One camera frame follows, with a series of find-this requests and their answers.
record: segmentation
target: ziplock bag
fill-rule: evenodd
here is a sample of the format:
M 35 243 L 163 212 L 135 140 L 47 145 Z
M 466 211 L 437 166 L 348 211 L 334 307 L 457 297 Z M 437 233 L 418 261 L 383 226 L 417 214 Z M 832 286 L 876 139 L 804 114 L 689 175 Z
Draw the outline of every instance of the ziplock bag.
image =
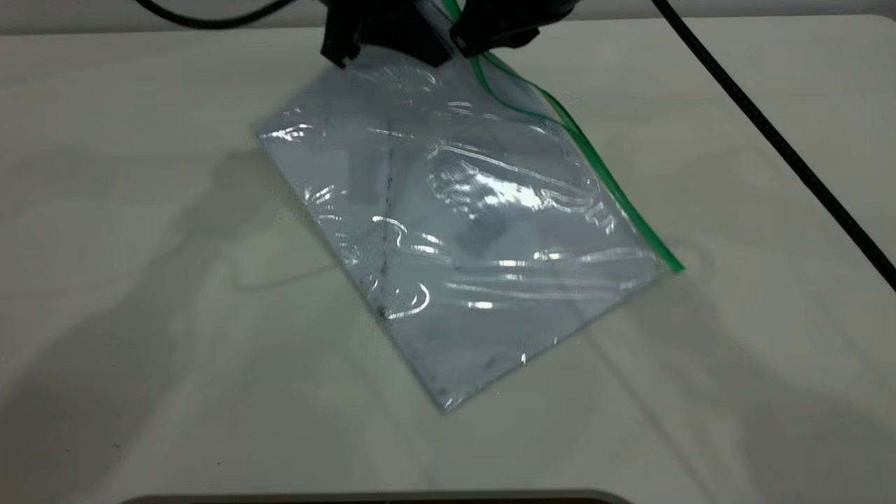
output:
M 494 56 L 432 68 L 368 46 L 260 131 L 446 410 L 681 269 L 558 112 Z

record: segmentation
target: green zipper seal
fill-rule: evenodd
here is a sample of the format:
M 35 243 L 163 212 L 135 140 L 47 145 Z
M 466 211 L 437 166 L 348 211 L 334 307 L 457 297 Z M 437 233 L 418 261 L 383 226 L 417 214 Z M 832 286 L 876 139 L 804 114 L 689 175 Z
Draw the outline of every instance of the green zipper seal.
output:
M 454 21 L 457 21 L 458 18 L 461 17 L 461 7 L 458 5 L 457 0 L 443 0 L 442 1 L 445 10 L 448 11 L 448 15 Z M 671 250 L 663 243 L 663 240 L 659 237 L 656 231 L 644 220 L 638 210 L 634 207 L 631 200 L 628 199 L 628 196 L 625 195 L 625 192 L 619 186 L 619 183 L 616 182 L 616 179 L 613 177 L 613 174 L 610 173 L 609 168 L 607 168 L 607 164 L 600 158 L 600 154 L 594 148 L 594 145 L 591 145 L 591 142 L 588 140 L 588 136 L 582 131 L 579 127 L 578 123 L 573 119 L 572 114 L 566 110 L 566 107 L 563 106 L 562 103 L 551 93 L 545 91 L 537 84 L 529 81 L 516 72 L 513 69 L 506 65 L 503 61 L 498 59 L 495 55 L 491 53 L 485 53 L 483 57 L 486 59 L 488 63 L 492 66 L 504 72 L 505 74 L 510 75 L 514 79 L 519 79 L 524 83 L 532 86 L 539 93 L 547 103 L 554 109 L 554 112 L 560 117 L 560 120 L 557 121 L 553 117 L 546 116 L 545 114 L 540 114 L 538 112 L 521 109 L 519 107 L 514 106 L 512 103 L 508 103 L 503 100 L 500 96 L 495 93 L 495 90 L 492 89 L 491 85 L 488 83 L 488 79 L 486 78 L 486 73 L 482 68 L 482 62 L 479 59 L 479 56 L 474 56 L 470 59 L 470 64 L 473 67 L 473 73 L 476 75 L 476 80 L 479 84 L 485 89 L 488 94 L 492 96 L 495 100 L 497 100 L 501 105 L 507 107 L 510 110 L 515 112 L 519 112 L 526 116 L 537 117 L 539 119 L 546 120 L 547 122 L 556 124 L 562 127 L 569 136 L 572 137 L 576 146 L 579 147 L 579 150 L 582 151 L 582 154 L 585 156 L 585 160 L 591 165 L 591 168 L 594 169 L 594 172 L 597 174 L 598 178 L 601 182 L 603 182 L 604 186 L 610 192 L 611 195 L 616 199 L 616 202 L 622 208 L 623 212 L 628 215 L 628 218 L 631 220 L 632 225 L 637 229 L 641 236 L 644 238 L 644 241 L 650 245 L 651 248 L 657 253 L 660 259 L 666 264 L 669 270 L 672 273 L 678 274 L 685 270 L 685 266 L 681 264 L 681 262 L 675 257 L 675 254 L 672 253 Z

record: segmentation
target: white wall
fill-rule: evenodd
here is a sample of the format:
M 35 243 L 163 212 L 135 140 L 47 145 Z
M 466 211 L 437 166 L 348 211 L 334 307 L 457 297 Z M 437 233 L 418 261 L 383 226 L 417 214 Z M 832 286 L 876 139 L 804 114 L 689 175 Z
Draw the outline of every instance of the white wall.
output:
M 270 0 L 159 0 L 160 4 L 202 17 L 234 15 Z M 682 15 L 726 16 L 800 13 L 896 13 L 896 0 L 672 0 Z M 259 26 L 323 23 L 326 10 L 314 0 L 299 0 Z M 651 17 L 649 0 L 585 0 L 578 18 Z M 165 30 L 170 26 L 146 13 L 134 0 L 0 0 L 0 34 L 73 31 Z

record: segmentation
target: plastic bag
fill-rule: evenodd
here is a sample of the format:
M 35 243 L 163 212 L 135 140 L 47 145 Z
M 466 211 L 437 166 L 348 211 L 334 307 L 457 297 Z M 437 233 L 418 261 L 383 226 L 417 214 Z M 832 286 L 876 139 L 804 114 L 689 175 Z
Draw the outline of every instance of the plastic bag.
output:
M 547 114 L 528 84 L 481 72 Z M 668 270 L 566 129 L 477 77 L 460 57 L 436 69 L 365 47 L 259 135 L 446 410 Z

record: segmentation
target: white table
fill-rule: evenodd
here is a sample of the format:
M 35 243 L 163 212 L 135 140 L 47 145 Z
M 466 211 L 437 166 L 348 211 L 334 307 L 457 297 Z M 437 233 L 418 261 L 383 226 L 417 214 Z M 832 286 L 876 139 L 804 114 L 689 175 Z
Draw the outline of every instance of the white table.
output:
M 896 258 L 896 24 L 692 22 Z M 688 271 L 447 416 L 253 126 L 322 30 L 0 38 L 0 495 L 896 500 L 896 295 L 661 21 L 502 52 Z

